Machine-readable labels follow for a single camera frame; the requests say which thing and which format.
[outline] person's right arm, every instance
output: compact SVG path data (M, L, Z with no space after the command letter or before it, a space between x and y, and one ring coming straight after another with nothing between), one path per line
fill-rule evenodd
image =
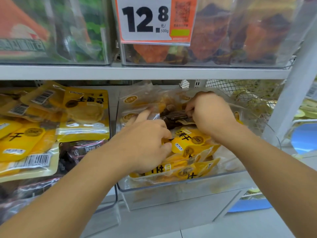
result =
M317 234L317 171L239 124L214 93L198 93L187 105L197 127L231 150L296 237Z

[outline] forearm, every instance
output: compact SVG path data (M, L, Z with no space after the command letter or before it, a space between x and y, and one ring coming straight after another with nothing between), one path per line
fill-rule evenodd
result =
M97 151L4 223L0 237L79 237L108 191L125 175L115 158L107 157L107 163Z
M221 142L244 164L294 235L315 236L317 172L242 125L234 127Z

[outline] metal shelf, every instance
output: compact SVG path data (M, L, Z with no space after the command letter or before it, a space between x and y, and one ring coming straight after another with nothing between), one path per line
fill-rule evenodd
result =
M286 79L290 69L0 65L0 80Z

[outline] price tag holder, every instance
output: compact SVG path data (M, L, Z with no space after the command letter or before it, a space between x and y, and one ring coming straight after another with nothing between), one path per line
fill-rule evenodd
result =
M197 0L115 0L121 43L189 46Z

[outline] person's left hand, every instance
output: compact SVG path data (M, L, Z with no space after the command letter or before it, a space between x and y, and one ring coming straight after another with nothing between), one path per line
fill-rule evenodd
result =
M132 117L118 134L96 151L115 157L128 174L141 174L157 167L172 151L172 144L162 145L162 138L171 139L172 135L163 120L147 120L150 113L145 110Z

